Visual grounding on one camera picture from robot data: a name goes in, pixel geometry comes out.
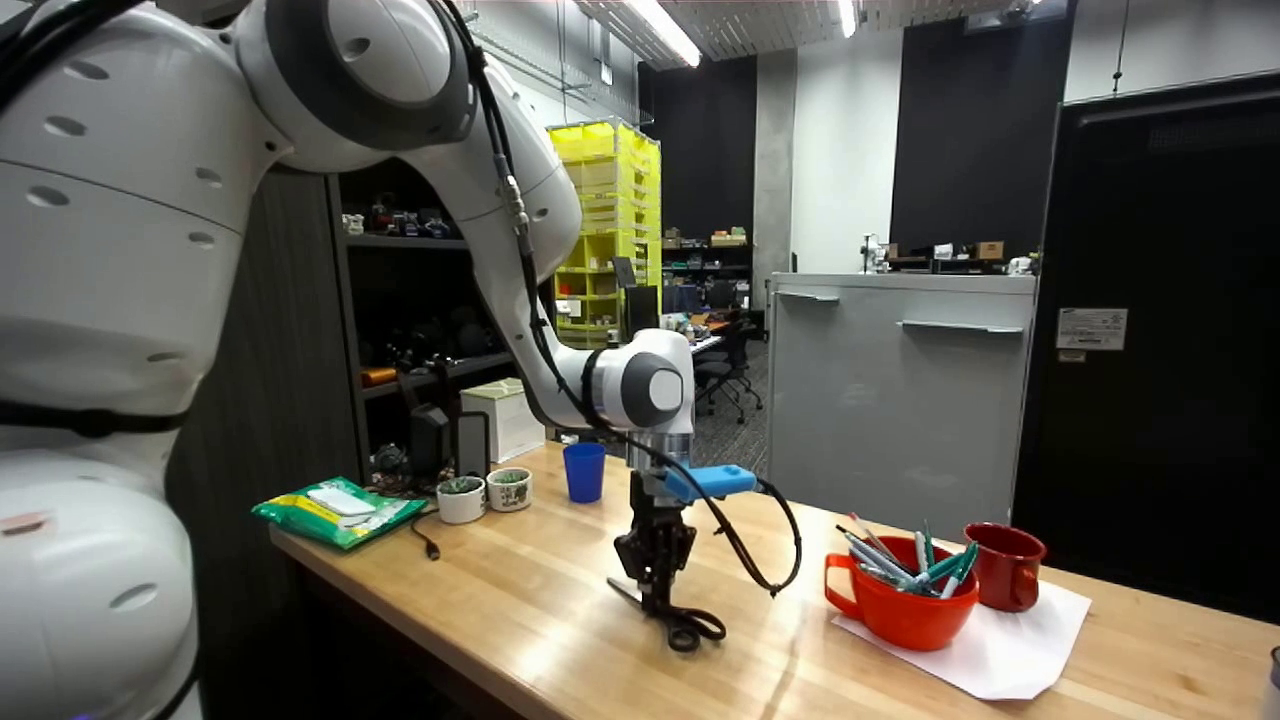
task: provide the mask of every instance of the blue object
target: blue object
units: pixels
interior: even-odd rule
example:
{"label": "blue object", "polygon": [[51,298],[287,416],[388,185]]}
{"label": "blue object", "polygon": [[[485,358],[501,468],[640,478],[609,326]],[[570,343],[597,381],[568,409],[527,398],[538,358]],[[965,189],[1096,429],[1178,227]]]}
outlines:
{"label": "blue object", "polygon": [[[730,495],[730,493],[753,493],[753,489],[760,489],[760,484],[755,484],[755,471],[748,471],[748,468],[738,468],[738,464],[700,464],[700,468],[685,464],[685,468],[686,468],[686,478],[691,478],[709,495]],[[679,500],[679,503],[700,500],[700,493],[686,489],[686,478],[668,471],[668,493],[670,493],[670,500]]]}
{"label": "blue object", "polygon": [[563,445],[563,482],[568,482],[568,500],[597,503],[602,484],[602,445],[593,445],[593,442]]}

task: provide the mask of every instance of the blue cup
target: blue cup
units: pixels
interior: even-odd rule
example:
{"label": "blue cup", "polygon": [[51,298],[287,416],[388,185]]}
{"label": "blue cup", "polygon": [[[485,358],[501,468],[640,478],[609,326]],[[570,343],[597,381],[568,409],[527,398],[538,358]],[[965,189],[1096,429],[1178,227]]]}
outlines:
{"label": "blue cup", "polygon": [[602,484],[602,445],[563,445],[568,500],[597,503]]}

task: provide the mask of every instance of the yellow shelving unit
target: yellow shelving unit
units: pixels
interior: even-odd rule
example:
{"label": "yellow shelving unit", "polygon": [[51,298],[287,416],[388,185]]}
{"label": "yellow shelving unit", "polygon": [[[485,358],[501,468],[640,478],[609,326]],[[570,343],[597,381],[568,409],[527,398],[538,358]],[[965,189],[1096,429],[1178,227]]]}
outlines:
{"label": "yellow shelving unit", "polygon": [[627,126],[593,119],[549,133],[583,207],[578,239],[554,268],[554,333],[574,347],[600,347],[618,328],[614,261],[631,261],[634,283],[654,291],[662,283],[662,155]]}

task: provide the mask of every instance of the gray cabinet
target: gray cabinet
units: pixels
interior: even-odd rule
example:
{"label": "gray cabinet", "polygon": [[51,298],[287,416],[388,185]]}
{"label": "gray cabinet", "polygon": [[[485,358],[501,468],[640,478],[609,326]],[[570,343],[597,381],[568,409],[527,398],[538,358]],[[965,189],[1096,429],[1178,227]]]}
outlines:
{"label": "gray cabinet", "polygon": [[767,478],[934,536],[1007,520],[1031,310],[1036,279],[774,276]]}

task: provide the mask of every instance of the ceiling light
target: ceiling light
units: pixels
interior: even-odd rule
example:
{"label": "ceiling light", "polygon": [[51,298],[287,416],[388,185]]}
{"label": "ceiling light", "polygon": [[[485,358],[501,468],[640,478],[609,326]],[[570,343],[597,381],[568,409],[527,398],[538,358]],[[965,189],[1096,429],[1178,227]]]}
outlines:
{"label": "ceiling light", "polygon": [[625,0],[686,67],[705,60],[705,53],[685,38],[685,28],[654,0]]}
{"label": "ceiling light", "polygon": [[841,38],[855,32],[855,0],[835,0],[841,6]]}

